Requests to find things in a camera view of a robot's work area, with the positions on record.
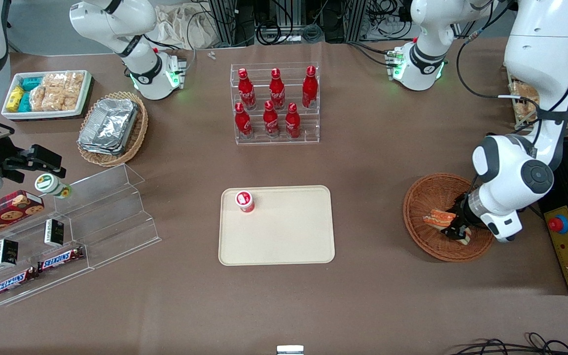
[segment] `aluminum foil container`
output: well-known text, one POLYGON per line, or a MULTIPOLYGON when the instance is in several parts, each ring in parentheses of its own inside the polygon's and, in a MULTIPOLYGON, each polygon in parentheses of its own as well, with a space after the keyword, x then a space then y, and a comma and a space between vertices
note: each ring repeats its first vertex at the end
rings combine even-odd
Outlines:
POLYGON ((137 110, 137 104, 128 99, 102 99, 89 116, 77 143, 94 153, 122 154, 137 110))

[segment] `emergency stop button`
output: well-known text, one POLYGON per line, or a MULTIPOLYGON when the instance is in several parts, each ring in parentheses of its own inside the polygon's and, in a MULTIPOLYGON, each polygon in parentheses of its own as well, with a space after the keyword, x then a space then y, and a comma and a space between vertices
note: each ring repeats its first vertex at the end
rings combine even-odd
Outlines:
POLYGON ((547 227, 550 231, 565 234, 568 232, 568 220, 563 215, 556 215, 547 221, 547 227))

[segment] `red cookie box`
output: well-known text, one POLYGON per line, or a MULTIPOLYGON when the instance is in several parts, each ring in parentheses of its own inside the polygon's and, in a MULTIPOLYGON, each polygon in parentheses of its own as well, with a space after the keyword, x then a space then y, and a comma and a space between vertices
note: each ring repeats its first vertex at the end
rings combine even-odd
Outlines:
POLYGON ((0 230, 45 209, 43 200, 27 191, 18 190, 0 198, 0 230))

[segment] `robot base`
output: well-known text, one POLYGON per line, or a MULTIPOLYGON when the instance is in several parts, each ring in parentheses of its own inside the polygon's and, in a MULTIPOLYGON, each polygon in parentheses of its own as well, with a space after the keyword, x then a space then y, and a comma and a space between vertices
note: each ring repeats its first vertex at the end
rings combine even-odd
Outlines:
POLYGON ((432 71, 429 74, 422 74, 410 58, 413 45, 415 45, 414 42, 409 42, 402 47, 396 47, 393 52, 385 55, 385 61, 388 65, 397 65, 397 67, 388 68, 387 72, 390 80, 399 81, 408 89, 423 91, 432 87, 433 83, 442 75, 444 63, 437 69, 432 66, 432 71))
POLYGON ((158 52, 157 55, 162 59, 162 69, 150 83, 139 83, 131 75, 135 88, 149 100, 160 100, 167 97, 174 90, 182 88, 185 79, 185 61, 181 62, 183 64, 181 68, 176 56, 169 56, 165 52, 158 52))

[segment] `small bottle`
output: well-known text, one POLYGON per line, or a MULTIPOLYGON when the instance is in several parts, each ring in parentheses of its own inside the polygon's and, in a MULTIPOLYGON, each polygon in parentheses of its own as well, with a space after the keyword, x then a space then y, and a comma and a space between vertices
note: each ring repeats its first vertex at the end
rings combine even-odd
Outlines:
POLYGON ((319 84, 317 83, 317 68, 312 65, 306 68, 306 79, 302 85, 302 105, 306 108, 317 107, 317 90, 319 84))
POLYGON ((246 190, 239 191, 239 193, 236 194, 236 205, 238 205, 238 207, 241 208, 241 211, 245 213, 249 213, 255 209, 253 196, 251 196, 251 193, 246 190))
POLYGON ((238 69, 238 77, 240 78, 238 91, 241 93, 241 100, 247 110, 253 110, 255 109, 255 90, 248 76, 245 68, 238 69))
POLYGON ((300 131, 300 118, 295 103, 288 104, 286 114, 286 136, 288 139, 298 139, 300 131))
POLYGON ((280 136, 280 128, 278 127, 278 113, 275 112, 273 108, 273 102, 267 100, 264 103, 264 128, 266 130, 266 135, 269 138, 276 139, 280 136))
POLYGON ((275 110, 281 110, 284 108, 284 83, 280 78, 280 70, 278 68, 273 68, 271 70, 271 84, 269 85, 269 91, 271 92, 271 101, 275 110))
POLYGON ((236 126, 240 133, 241 139, 250 140, 253 138, 253 128, 251 128, 251 121, 249 119, 249 114, 245 112, 243 104, 237 103, 236 107, 236 126))
POLYGON ((71 195, 71 186, 61 182, 58 177, 50 173, 41 174, 36 178, 34 187, 47 195, 56 198, 68 198, 71 195))

